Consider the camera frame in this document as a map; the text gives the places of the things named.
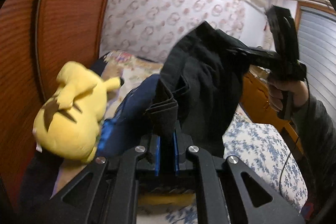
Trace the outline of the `person's right forearm sleeve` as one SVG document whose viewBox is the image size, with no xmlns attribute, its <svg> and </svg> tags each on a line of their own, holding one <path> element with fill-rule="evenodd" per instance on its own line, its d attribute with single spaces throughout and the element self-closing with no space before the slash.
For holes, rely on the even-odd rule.
<svg viewBox="0 0 336 224">
<path fill-rule="evenodd" d="M 317 200 L 335 213 L 335 125 L 323 103 L 308 92 L 293 96 L 291 116 L 314 179 Z"/>
</svg>

